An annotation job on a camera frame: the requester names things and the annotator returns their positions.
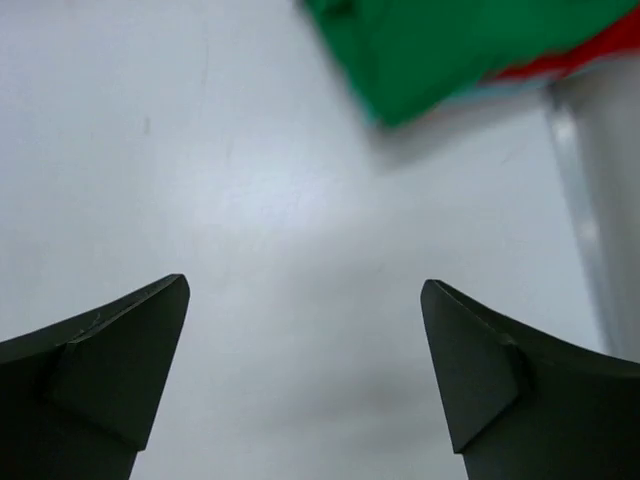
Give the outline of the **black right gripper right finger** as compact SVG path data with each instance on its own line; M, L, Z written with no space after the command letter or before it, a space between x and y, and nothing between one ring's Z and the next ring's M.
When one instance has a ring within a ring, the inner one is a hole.
M639 366L495 312L440 280L421 309L470 479L636 479Z

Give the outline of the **green t shirt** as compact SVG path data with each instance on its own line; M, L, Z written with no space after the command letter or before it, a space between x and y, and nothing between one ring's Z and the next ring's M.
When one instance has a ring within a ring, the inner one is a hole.
M306 1L359 100L397 126L510 66L568 52L636 1Z

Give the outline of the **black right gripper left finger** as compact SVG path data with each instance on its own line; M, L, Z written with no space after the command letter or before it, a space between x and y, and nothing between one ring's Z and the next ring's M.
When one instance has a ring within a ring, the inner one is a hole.
M127 479L145 450L186 318L172 274L1 344L1 476Z

